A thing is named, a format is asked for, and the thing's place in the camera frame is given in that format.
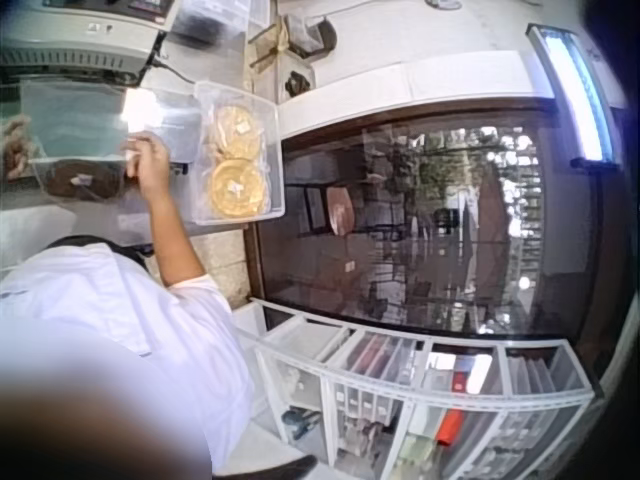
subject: white wall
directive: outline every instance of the white wall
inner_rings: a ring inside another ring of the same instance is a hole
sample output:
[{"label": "white wall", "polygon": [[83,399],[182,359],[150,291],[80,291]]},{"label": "white wall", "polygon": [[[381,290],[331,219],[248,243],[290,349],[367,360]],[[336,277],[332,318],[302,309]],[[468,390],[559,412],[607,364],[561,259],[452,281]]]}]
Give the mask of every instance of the white wall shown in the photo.
[{"label": "white wall", "polygon": [[[279,107],[282,136],[412,104],[552,98],[526,28],[546,22],[578,31],[580,0],[545,0],[544,7],[461,1],[460,10],[440,11],[424,0],[280,0],[281,14],[327,15],[338,35],[335,51],[313,62],[317,88]],[[589,39],[586,44],[593,48]],[[596,66],[610,103],[623,105],[606,65]]]}]

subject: display case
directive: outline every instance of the display case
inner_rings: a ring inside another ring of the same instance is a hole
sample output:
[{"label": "display case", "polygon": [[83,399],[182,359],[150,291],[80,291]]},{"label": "display case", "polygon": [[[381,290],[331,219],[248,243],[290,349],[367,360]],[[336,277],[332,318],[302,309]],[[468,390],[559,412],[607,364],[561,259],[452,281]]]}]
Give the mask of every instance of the display case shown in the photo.
[{"label": "display case", "polygon": [[564,339],[389,331],[262,300],[241,309],[261,325],[271,310],[289,318],[236,324],[272,431],[354,478],[526,478],[594,396]]}]

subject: red item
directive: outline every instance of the red item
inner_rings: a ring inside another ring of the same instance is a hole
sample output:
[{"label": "red item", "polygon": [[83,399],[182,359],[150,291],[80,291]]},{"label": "red item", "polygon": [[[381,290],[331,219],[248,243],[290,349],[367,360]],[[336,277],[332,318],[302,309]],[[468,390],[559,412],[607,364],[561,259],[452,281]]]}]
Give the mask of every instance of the red item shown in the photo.
[{"label": "red item", "polygon": [[[467,388],[467,374],[465,372],[453,372],[453,380],[451,382],[451,390],[456,393],[464,393]],[[462,410],[449,410],[442,419],[442,424],[436,434],[436,441],[440,445],[449,447],[453,444],[462,422],[464,421],[464,413]]]},{"label": "red item", "polygon": [[440,445],[450,447],[458,436],[462,422],[464,421],[464,413],[462,410],[449,410],[436,434],[436,441]]}]

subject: cable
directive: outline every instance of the cable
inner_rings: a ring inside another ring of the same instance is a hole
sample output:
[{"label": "cable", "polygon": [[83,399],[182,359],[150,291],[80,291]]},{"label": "cable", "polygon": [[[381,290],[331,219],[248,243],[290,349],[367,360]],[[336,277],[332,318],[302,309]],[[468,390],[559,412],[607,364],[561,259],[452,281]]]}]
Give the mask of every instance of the cable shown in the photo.
[{"label": "cable", "polygon": [[161,62],[160,60],[158,60],[157,58],[154,57],[154,59],[151,61],[151,66],[152,67],[158,67],[158,68],[166,68],[167,70],[169,70],[171,73],[173,73],[176,77],[184,80],[187,83],[191,83],[194,84],[196,83],[195,81],[191,80],[190,78],[185,77],[184,75],[182,75],[180,72],[178,72],[175,68],[171,67],[170,65],[167,65],[166,63]]}]

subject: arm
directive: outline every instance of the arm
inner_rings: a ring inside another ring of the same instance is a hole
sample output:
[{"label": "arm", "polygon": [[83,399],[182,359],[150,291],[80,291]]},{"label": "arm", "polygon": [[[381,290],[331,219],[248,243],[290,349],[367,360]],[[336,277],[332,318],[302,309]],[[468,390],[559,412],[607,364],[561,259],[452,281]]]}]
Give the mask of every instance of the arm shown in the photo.
[{"label": "arm", "polygon": [[169,192],[169,153],[152,134],[134,134],[128,142],[134,157],[127,164],[127,175],[137,177],[140,193],[151,214],[153,248],[162,282],[176,283],[201,277],[204,267],[184,230],[180,213]]}]

